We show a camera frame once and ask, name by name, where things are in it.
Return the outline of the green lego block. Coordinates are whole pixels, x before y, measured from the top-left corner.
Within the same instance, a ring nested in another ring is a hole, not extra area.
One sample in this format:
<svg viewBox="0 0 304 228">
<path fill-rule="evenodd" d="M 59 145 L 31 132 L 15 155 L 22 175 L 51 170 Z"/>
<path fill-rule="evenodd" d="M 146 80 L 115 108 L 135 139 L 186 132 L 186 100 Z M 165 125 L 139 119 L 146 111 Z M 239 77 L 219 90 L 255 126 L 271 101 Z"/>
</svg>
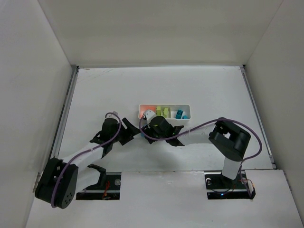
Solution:
<svg viewBox="0 0 304 228">
<path fill-rule="evenodd" d="M 155 111 L 156 111 L 156 115 L 157 116 L 161 116 L 162 115 L 162 108 L 160 106 L 157 106 L 156 109 L 155 109 Z"/>
<path fill-rule="evenodd" d="M 163 109 L 163 116 L 165 117 L 165 118 L 168 118 L 168 116 L 169 116 L 169 108 L 168 107 L 165 107 L 164 109 Z"/>
</svg>

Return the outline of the orange round lego piece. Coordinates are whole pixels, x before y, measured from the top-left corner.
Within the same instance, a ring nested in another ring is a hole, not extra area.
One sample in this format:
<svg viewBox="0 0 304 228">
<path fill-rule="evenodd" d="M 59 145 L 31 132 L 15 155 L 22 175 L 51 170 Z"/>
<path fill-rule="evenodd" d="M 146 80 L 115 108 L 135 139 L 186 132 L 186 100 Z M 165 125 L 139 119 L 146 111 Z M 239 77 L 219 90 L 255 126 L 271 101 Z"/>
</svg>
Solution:
<svg viewBox="0 0 304 228">
<path fill-rule="evenodd" d="M 144 112 L 148 110 L 148 107 L 146 106 L 141 106 L 139 109 L 139 118 L 141 118 L 144 115 Z"/>
</svg>

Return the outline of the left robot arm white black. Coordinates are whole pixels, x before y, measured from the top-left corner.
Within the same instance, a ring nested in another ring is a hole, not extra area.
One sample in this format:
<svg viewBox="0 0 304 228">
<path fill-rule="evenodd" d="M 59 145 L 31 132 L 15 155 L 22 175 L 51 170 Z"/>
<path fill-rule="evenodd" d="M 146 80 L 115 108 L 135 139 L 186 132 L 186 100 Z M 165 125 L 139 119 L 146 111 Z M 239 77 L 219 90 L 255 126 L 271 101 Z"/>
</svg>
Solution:
<svg viewBox="0 0 304 228">
<path fill-rule="evenodd" d="M 35 198 L 53 208 L 65 209 L 79 192 L 88 188 L 107 188 L 106 169 L 94 162 L 104 158 L 114 143 L 125 145 L 139 133 L 140 130 L 126 118 L 106 118 L 101 130 L 85 148 L 64 159 L 52 158 L 47 162 Z"/>
</svg>

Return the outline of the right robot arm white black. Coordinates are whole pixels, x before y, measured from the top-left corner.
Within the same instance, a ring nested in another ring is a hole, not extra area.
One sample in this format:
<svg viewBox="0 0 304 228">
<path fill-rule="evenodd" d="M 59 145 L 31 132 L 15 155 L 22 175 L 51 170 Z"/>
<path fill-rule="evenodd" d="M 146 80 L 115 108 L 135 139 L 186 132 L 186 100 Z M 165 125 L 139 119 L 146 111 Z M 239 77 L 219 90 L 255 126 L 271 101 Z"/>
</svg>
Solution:
<svg viewBox="0 0 304 228">
<path fill-rule="evenodd" d="M 144 119 L 140 119 L 139 126 L 150 144 L 157 141 L 165 141 L 174 147 L 213 144 L 225 157 L 221 175 L 231 180 L 236 179 L 251 139 L 251 135 L 244 129 L 226 118 L 193 129 L 186 129 L 183 125 L 172 126 L 162 116 L 151 117 L 144 126 Z"/>
</svg>

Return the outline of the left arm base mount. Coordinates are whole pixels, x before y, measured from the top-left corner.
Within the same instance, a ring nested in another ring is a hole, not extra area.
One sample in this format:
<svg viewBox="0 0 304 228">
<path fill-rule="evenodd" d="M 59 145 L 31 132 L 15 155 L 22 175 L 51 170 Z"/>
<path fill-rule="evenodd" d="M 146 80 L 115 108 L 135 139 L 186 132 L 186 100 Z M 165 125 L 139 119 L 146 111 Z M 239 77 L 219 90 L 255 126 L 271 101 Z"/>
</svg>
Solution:
<svg viewBox="0 0 304 228">
<path fill-rule="evenodd" d="M 91 164 L 78 176 L 76 200 L 119 200 L 121 178 L 120 172 Z"/>
</svg>

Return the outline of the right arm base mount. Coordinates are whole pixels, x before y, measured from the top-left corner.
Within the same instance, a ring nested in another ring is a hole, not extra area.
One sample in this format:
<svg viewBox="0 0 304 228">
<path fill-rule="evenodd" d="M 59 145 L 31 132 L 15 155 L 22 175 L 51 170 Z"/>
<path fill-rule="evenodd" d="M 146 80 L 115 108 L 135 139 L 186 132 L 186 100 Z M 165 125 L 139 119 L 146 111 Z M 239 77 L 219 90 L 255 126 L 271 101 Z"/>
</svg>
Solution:
<svg viewBox="0 0 304 228">
<path fill-rule="evenodd" d="M 204 176 L 209 200 L 253 200 L 256 196 L 255 186 L 245 171 L 234 180 L 224 177 L 221 172 L 206 172 Z"/>
</svg>

